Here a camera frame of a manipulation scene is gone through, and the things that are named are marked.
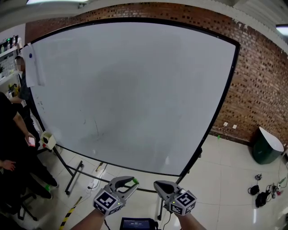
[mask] white lid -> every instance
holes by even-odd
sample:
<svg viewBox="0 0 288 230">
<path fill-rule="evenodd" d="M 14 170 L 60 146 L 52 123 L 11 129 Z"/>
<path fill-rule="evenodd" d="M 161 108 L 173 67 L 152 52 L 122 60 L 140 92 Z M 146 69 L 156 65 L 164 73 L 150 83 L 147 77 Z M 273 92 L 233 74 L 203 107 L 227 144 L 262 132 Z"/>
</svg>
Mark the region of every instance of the white lid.
<svg viewBox="0 0 288 230">
<path fill-rule="evenodd" d="M 265 129 L 259 127 L 261 133 L 263 134 L 264 138 L 267 140 L 268 144 L 276 151 L 283 152 L 284 147 L 279 141 L 279 139 L 273 136 L 271 133 L 268 133 Z"/>
</svg>

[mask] shelf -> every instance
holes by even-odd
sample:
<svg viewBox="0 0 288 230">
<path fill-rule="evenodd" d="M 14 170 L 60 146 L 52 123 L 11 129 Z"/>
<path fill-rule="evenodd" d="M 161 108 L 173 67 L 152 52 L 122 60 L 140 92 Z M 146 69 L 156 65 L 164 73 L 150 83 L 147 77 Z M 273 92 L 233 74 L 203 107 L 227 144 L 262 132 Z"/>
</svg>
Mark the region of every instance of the shelf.
<svg viewBox="0 0 288 230">
<path fill-rule="evenodd" d="M 14 46 L 14 47 L 12 47 L 11 49 L 8 49 L 8 50 L 6 50 L 6 51 L 3 52 L 3 53 L 0 53 L 0 58 L 3 57 L 3 56 L 5 56 L 5 55 L 7 55 L 7 54 L 9 54 L 9 53 L 11 53 L 11 52 L 13 52 L 14 50 L 17 50 L 17 46 Z"/>
<path fill-rule="evenodd" d="M 10 74 L 9 76 L 5 77 L 4 79 L 0 80 L 0 85 L 4 84 L 5 82 L 9 81 L 10 79 L 12 79 L 14 76 L 20 74 L 20 71 L 14 71 L 12 74 Z"/>
</svg>

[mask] ceiling light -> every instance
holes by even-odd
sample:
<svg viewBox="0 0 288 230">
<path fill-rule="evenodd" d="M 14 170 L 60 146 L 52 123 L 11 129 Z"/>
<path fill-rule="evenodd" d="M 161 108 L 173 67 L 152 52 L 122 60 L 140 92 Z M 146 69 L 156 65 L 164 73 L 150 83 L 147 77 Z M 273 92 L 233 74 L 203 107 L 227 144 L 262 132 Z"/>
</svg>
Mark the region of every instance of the ceiling light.
<svg viewBox="0 0 288 230">
<path fill-rule="evenodd" d="M 276 25 L 276 29 L 283 35 L 288 35 L 288 24 Z"/>
<path fill-rule="evenodd" d="M 44 2 L 86 2 L 88 0 L 28 0 L 27 4 L 44 3 Z"/>
</svg>

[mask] sneaker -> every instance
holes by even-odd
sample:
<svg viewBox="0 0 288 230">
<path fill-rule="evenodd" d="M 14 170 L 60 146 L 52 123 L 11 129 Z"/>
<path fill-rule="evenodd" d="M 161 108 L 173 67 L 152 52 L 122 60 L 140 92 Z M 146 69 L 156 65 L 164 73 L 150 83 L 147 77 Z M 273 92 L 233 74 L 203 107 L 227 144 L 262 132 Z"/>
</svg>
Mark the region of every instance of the sneaker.
<svg viewBox="0 0 288 230">
<path fill-rule="evenodd" d="M 53 199 L 53 195 L 50 192 L 46 193 L 45 197 L 43 197 L 43 196 L 41 196 L 41 197 L 44 198 L 44 199 Z"/>
<path fill-rule="evenodd" d="M 58 182 L 54 178 L 53 178 L 53 183 L 51 183 L 51 186 L 54 187 L 54 188 L 58 188 L 59 187 Z"/>
</svg>

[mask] yellow and black tape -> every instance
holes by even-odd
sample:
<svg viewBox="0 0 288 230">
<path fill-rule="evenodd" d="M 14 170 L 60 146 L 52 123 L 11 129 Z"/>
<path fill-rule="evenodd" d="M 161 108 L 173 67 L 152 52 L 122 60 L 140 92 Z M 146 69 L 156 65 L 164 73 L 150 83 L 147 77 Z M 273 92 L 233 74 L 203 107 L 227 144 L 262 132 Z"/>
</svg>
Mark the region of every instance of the yellow and black tape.
<svg viewBox="0 0 288 230">
<path fill-rule="evenodd" d="M 71 209 L 69 210 L 69 212 L 66 214 L 64 220 L 62 221 L 62 224 L 61 224 L 59 230 L 63 230 L 64 225 L 66 224 L 69 216 L 70 216 L 71 213 L 74 211 L 74 209 L 76 208 L 76 206 L 78 205 L 78 203 L 80 202 L 81 199 L 82 199 L 82 197 L 80 197 L 80 198 L 77 200 L 77 202 L 76 202 L 76 204 L 74 204 L 73 208 L 71 208 Z"/>
</svg>

